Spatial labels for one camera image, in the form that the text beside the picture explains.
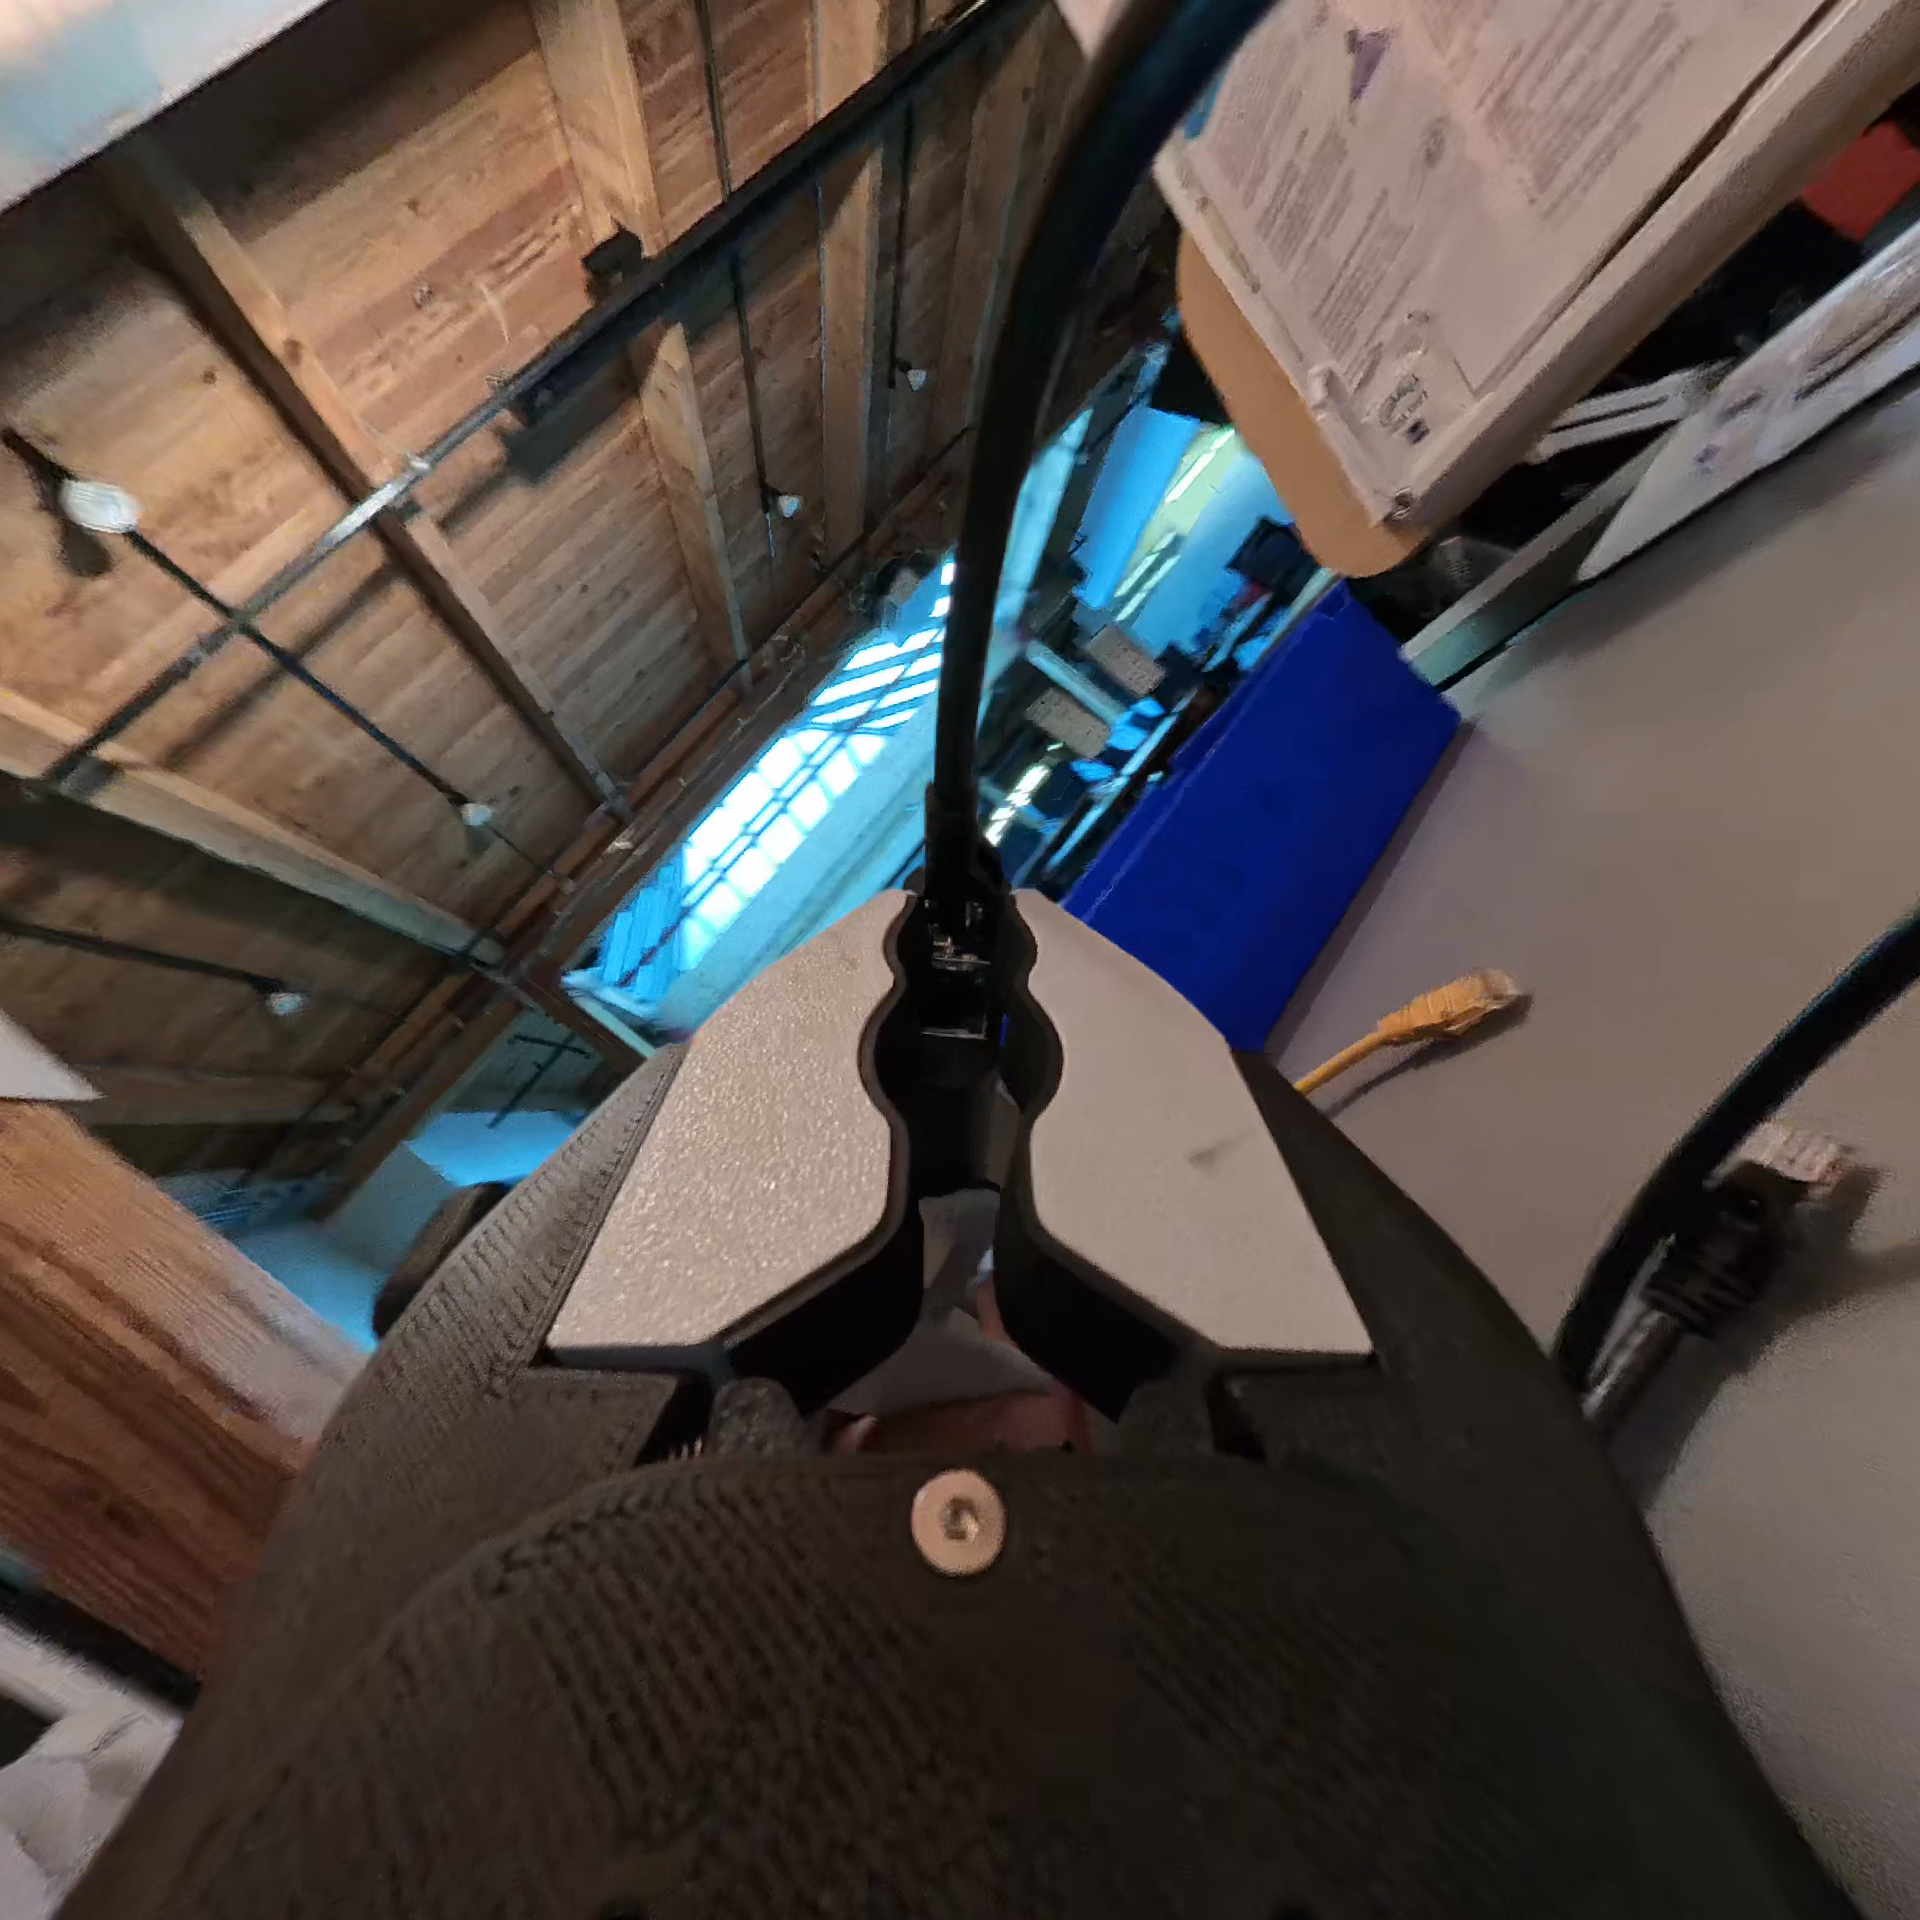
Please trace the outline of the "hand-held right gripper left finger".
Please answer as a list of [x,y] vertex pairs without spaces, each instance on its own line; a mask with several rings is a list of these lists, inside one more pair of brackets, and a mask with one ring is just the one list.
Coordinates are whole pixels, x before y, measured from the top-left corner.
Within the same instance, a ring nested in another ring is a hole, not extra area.
[[912,894],[852,910],[688,1043],[544,1337],[554,1362],[816,1412],[890,1361],[923,1301],[923,1223],[878,1037]]

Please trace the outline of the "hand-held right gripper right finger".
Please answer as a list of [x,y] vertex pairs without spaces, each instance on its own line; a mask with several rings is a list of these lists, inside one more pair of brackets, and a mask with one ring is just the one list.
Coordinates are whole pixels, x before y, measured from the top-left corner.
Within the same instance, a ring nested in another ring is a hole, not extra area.
[[1139,1389],[1354,1370],[1376,1345],[1240,1057],[1036,892],[1001,921],[1015,1142],[994,1287],[1019,1351],[1116,1422]]

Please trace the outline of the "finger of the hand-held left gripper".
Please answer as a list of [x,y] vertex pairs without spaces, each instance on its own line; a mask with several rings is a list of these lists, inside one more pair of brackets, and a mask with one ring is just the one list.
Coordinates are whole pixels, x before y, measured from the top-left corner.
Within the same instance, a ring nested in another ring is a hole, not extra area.
[[1083,1412],[1008,1335],[994,1292],[1001,1195],[921,1204],[923,1301],[908,1342],[827,1404],[830,1412]]

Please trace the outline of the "black network switch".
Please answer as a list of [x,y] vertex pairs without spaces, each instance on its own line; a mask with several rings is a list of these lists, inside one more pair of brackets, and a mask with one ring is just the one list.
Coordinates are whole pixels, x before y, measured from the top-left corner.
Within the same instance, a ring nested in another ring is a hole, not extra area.
[[912,1023],[904,1045],[904,1122],[920,1199],[1000,1191],[1014,1170],[1019,1107],[1003,1074],[1003,1019],[980,1028]]

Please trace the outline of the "grey desk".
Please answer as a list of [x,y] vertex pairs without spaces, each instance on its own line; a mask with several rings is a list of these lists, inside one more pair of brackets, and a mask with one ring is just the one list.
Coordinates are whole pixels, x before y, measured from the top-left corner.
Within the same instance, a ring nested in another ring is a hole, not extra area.
[[[1886,390],[1550,613],[1272,1031],[1289,1074],[1411,994],[1529,994],[1322,1107],[1547,1342],[1681,1134],[1918,885],[1918,398]],[[1916,1915],[1918,1012],[1784,1105],[1855,1215],[1620,1426],[1719,1692],[1871,1915]]]

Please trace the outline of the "person's left hand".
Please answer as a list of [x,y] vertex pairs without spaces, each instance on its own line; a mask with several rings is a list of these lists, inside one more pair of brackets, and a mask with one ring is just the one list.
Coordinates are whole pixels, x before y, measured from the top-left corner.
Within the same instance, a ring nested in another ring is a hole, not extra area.
[[1001,1391],[894,1412],[860,1412],[826,1441],[833,1455],[975,1455],[1095,1450],[1089,1409],[1074,1395]]

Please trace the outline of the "blue plastic bin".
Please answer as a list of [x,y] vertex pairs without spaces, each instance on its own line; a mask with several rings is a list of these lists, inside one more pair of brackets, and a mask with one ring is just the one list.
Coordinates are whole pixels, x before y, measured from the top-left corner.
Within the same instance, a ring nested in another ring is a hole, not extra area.
[[1176,753],[1063,908],[1263,1052],[1456,730],[1450,697],[1335,588]]

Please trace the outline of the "large paned window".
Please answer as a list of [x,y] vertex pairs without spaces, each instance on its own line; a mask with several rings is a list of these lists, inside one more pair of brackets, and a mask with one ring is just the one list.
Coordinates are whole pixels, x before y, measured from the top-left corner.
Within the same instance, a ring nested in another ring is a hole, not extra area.
[[615,911],[592,959],[567,973],[582,999],[649,1033],[682,1033],[731,994],[801,894],[872,826],[916,819],[954,590],[915,598],[852,642],[694,828]]

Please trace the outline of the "wooden panel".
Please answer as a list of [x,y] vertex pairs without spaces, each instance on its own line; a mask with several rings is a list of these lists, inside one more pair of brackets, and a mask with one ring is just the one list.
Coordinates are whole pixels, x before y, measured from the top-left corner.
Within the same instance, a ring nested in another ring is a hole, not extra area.
[[4,1557],[201,1678],[362,1351],[63,1109],[3,1107]]

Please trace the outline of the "white paper sheet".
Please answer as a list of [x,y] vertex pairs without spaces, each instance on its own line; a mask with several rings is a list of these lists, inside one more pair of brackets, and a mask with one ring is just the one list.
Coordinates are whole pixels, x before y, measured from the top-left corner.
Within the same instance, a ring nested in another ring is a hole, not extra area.
[[63,1062],[48,1047],[14,1021],[9,1015],[0,1018],[3,1028],[3,1102],[71,1107],[90,1105],[100,1098],[80,1073]]

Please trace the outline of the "metal ceiling pipe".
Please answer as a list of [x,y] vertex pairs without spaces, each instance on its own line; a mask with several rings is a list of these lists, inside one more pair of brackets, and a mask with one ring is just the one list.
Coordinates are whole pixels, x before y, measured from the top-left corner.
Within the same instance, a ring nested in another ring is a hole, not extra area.
[[567,326],[531,364],[518,367],[500,387],[481,399],[449,431],[422,453],[404,453],[393,478],[360,497],[310,549],[282,566],[250,598],[226,610],[203,636],[194,638],[179,659],[167,663],[147,685],[123,700],[91,732],[79,735],[56,759],[20,774],[20,782],[48,794],[64,794],[71,785],[98,789],[112,774],[110,746],[138,726],[170,694],[191,684],[220,652],[242,638],[284,675],[320,689],[312,671],[271,642],[258,619],[296,588],[303,588],[322,564],[334,559],[362,535],[378,535],[395,545],[416,524],[416,497],[423,483],[446,467],[457,451],[490,429],[498,419],[514,417],[534,422],[548,417],[591,375],[617,358],[640,331],[666,319],[672,309],[697,292],[707,276],[736,262],[740,252],[827,172],[880,143],[891,124],[946,71],[968,58],[985,53],[998,38],[1022,28],[1033,4],[993,2],[962,6],[931,34],[915,38],[899,60],[875,78],[865,79],[833,108],[806,138],[783,149],[747,182],[728,195],[697,223],[676,235],[640,265],[612,278],[586,315]]

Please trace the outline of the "white printed board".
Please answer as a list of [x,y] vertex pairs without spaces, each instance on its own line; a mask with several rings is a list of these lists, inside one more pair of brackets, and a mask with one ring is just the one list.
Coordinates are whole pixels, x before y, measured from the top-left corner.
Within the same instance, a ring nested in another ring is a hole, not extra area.
[[1918,370],[1918,229],[1738,364],[1654,451],[1579,563],[1585,585]]

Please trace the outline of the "red box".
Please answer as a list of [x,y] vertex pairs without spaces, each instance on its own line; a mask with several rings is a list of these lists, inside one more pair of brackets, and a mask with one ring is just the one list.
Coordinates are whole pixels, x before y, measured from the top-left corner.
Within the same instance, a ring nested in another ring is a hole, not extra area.
[[1798,195],[1799,206],[1849,245],[1864,246],[1918,188],[1918,147],[1907,125],[1881,119],[1851,140]]

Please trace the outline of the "white metal bracket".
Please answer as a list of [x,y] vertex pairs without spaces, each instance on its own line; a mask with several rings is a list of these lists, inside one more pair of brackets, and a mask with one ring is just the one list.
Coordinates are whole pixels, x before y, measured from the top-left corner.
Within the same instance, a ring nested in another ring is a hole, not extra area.
[[1546,465],[1577,449],[1657,434],[1690,419],[1732,370],[1732,358],[1681,367],[1636,387],[1602,390],[1558,417],[1528,451],[1528,465]]

